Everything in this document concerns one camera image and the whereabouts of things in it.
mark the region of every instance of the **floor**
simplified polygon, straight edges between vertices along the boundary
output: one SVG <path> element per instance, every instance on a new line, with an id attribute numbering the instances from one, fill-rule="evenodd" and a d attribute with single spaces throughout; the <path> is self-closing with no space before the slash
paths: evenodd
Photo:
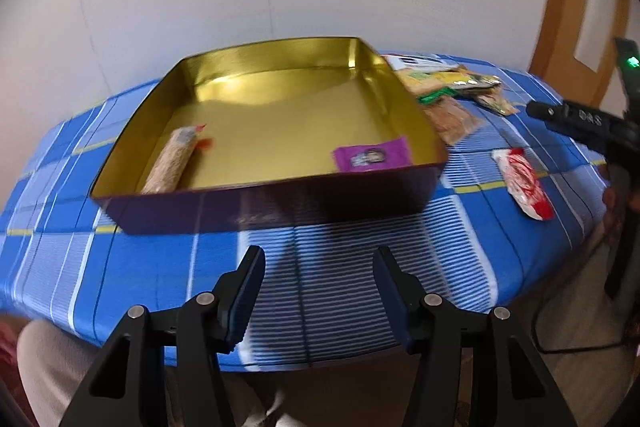
<path id="1" fill-rule="evenodd" d="M 584 265 L 594 240 L 575 254 L 560 273 L 510 306 L 529 329 L 530 316 L 548 295 Z M 550 348 L 610 343 L 620 339 L 616 317 L 602 290 L 608 250 L 599 248 L 578 277 L 561 290 L 542 314 L 540 342 Z M 601 427 L 617 408 L 630 383 L 634 352 L 628 348 L 580 355 L 547 355 L 552 371 L 580 427 Z M 280 388 L 280 410 L 308 427 L 402 424 L 417 359 L 395 352 L 373 360 L 290 373 L 252 374 L 248 380 L 264 403 Z M 463 363 L 460 397 L 470 392 L 470 364 Z"/>

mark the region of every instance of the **purple wrapper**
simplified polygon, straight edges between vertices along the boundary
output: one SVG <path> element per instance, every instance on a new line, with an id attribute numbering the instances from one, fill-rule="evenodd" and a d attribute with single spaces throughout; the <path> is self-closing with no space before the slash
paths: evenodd
<path id="1" fill-rule="evenodd" d="M 412 165 L 404 136 L 374 145 L 338 147 L 334 158 L 340 172 L 382 171 Z"/>

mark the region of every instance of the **cracker package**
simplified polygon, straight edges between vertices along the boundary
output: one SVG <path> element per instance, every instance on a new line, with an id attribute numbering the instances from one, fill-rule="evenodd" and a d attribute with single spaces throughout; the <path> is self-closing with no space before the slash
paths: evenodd
<path id="1" fill-rule="evenodd" d="M 475 100 L 478 105 L 493 111 L 500 116 L 509 116 L 519 112 L 511 103 L 504 97 L 502 88 L 494 87 L 482 94 L 475 95 Z"/>
<path id="2" fill-rule="evenodd" d="M 450 96 L 441 96 L 425 106 L 423 111 L 447 145 L 455 145 L 482 125 L 480 118 L 473 116 Z"/>

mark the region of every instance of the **cable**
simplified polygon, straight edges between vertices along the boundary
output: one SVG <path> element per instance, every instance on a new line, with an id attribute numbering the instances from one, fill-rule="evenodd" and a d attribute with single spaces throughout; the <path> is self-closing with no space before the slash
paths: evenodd
<path id="1" fill-rule="evenodd" d="M 591 258 L 595 255 L 598 249 L 604 244 L 604 242 L 611 236 L 611 233 L 603 235 L 602 238 L 596 243 L 596 245 L 591 249 L 589 256 L 587 258 L 587 263 L 591 260 Z M 611 344 L 601 344 L 599 346 L 582 346 L 582 347 L 565 347 L 562 349 L 545 349 L 540 345 L 540 340 L 538 338 L 538 320 L 540 318 L 540 314 L 544 311 L 545 307 L 551 302 L 559 293 L 560 290 L 564 289 L 566 285 L 572 282 L 578 275 L 582 268 L 577 270 L 575 273 L 571 274 L 564 281 L 563 284 L 559 285 L 558 288 L 552 292 L 549 296 L 540 301 L 540 304 L 536 308 L 536 311 L 533 313 L 531 317 L 531 340 L 533 341 L 533 345 L 536 346 L 536 349 L 542 353 L 543 355 L 567 355 L 567 354 L 576 354 L 576 353 L 588 353 L 590 351 L 604 351 L 606 349 L 614 349 L 615 347 L 625 346 L 625 338 L 623 337 L 620 341 Z"/>

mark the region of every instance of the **blue checkered tablecloth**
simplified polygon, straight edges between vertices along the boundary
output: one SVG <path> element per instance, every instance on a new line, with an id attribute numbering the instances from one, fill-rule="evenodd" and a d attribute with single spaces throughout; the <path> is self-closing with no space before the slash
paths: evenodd
<path id="1" fill-rule="evenodd" d="M 47 317 L 103 343 L 133 304 L 177 307 L 236 268 L 250 244 L 267 270 L 244 340 L 220 356 L 229 371 L 291 369 L 394 347 L 371 272 L 377 245 L 402 269 L 459 307 L 508 303 L 578 247 L 604 213 L 602 158 L 524 113 L 558 95 L 526 73 L 456 60 L 504 81 L 521 112 L 501 118 L 465 103 L 485 125 L 450 148 L 433 200 L 421 214 L 390 219 L 193 235 L 122 233 L 87 194 L 118 134 L 156 85 L 149 82 L 54 127 L 0 214 L 0 308 Z M 557 219 L 525 216 L 491 158 L 521 146 Z M 175 350 L 168 349 L 169 362 Z"/>

